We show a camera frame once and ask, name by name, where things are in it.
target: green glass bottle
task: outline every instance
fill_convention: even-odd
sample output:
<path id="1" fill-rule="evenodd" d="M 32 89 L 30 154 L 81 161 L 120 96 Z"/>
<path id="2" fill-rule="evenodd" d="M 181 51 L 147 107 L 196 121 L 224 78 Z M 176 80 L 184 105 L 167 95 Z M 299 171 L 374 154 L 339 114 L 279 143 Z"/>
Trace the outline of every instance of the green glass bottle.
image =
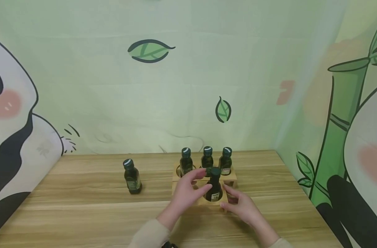
<path id="1" fill-rule="evenodd" d="M 140 181 L 139 170 L 135 168 L 132 159 L 126 159 L 124 162 L 125 180 L 128 185 L 129 193 L 138 194 L 142 190 L 142 182 Z"/>
<path id="2" fill-rule="evenodd" d="M 180 159 L 180 176 L 182 177 L 186 173 L 190 172 L 193 167 L 193 162 L 191 159 L 191 150 L 188 147 L 184 147 L 181 150 Z"/>
<path id="3" fill-rule="evenodd" d="M 210 180 L 208 183 L 212 185 L 212 188 L 206 193 L 205 199 L 212 202 L 216 202 L 220 200 L 223 196 L 223 191 L 221 189 L 221 185 L 219 183 L 221 170 L 217 167 L 212 167 L 210 169 Z"/>
<path id="4" fill-rule="evenodd" d="M 223 176 L 230 175 L 231 173 L 231 165 L 232 165 L 231 154 L 232 154 L 231 148 L 229 147 L 223 148 L 223 155 L 219 159 L 219 168 Z"/>
<path id="5" fill-rule="evenodd" d="M 201 167 L 206 168 L 206 177 L 210 176 L 210 169 L 213 167 L 213 149 L 210 146 L 205 146 L 203 149 L 203 156 L 201 158 Z"/>

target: pink blush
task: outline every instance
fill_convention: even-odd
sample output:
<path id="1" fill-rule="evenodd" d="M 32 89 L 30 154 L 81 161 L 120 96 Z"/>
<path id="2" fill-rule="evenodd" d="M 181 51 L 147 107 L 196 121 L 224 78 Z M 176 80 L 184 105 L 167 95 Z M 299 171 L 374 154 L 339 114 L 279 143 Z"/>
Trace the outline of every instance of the pink blush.
<path id="1" fill-rule="evenodd" d="M 362 147 L 358 158 L 363 170 L 377 184 L 377 145 Z"/>
<path id="2" fill-rule="evenodd" d="M 21 97 L 16 91 L 4 89 L 0 94 L 0 118 L 13 118 L 21 110 Z"/>

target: wooden table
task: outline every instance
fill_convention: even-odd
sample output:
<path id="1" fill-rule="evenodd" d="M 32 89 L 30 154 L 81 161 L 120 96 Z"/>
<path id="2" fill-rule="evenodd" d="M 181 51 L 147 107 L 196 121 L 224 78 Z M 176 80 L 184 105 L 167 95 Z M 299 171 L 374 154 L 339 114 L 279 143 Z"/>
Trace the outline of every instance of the wooden table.
<path id="1" fill-rule="evenodd" d="M 214 152 L 215 161 L 220 152 Z M 198 164 L 201 154 L 192 155 Z M 130 195 L 122 161 L 132 158 L 144 185 Z M 0 248 L 126 247 L 171 197 L 180 154 L 63 156 L 0 229 Z M 234 152 L 238 189 L 295 248 L 341 247 L 275 151 Z M 186 247 L 258 247 L 254 232 L 231 213 L 189 209 L 171 241 Z"/>

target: sleeve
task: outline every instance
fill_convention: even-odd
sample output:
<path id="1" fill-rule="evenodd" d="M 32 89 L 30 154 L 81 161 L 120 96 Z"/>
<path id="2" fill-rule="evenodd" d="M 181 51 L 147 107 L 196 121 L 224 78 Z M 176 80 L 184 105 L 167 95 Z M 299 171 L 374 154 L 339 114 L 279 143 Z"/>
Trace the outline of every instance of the sleeve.
<path id="1" fill-rule="evenodd" d="M 128 248 L 159 248 L 169 240 L 170 231 L 158 220 L 144 224 L 133 236 Z"/>
<path id="2" fill-rule="evenodd" d="M 293 246 L 287 240 L 280 238 L 269 248 L 293 248 Z"/>

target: hand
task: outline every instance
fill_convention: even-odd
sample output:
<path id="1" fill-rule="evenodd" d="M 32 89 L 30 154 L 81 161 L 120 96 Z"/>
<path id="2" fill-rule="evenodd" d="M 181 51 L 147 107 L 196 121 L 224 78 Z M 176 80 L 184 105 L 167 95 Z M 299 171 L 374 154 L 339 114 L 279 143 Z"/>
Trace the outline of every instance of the hand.
<path id="1" fill-rule="evenodd" d="M 197 190 L 193 189 L 193 181 L 202 179 L 205 175 L 205 169 L 196 169 L 180 178 L 172 200 L 157 217 L 157 220 L 170 231 L 172 231 L 180 215 L 212 188 L 211 184 L 207 184 Z"/>
<path id="2" fill-rule="evenodd" d="M 228 185 L 223 185 L 227 193 L 232 195 L 233 199 L 229 199 L 232 203 L 220 203 L 220 206 L 230 212 L 233 212 L 241 218 L 246 224 L 252 225 L 257 219 L 262 217 L 261 212 L 254 204 L 252 199 L 241 191 L 235 190 Z"/>
<path id="3" fill-rule="evenodd" d="M 204 176 L 206 176 L 206 169 L 192 170 L 177 183 L 170 204 L 178 209 L 181 214 L 212 188 L 211 184 L 206 184 L 197 190 L 193 189 L 193 181 L 202 179 Z"/>
<path id="4" fill-rule="evenodd" d="M 227 193 L 236 198 L 235 200 L 237 204 L 220 203 L 220 206 L 227 211 L 233 212 L 240 217 L 241 220 L 246 222 L 246 224 L 251 226 L 257 233 L 263 247 L 270 247 L 279 240 L 280 237 L 277 232 L 275 232 L 267 220 L 262 216 L 261 212 L 249 196 L 228 185 L 224 185 L 224 188 Z"/>

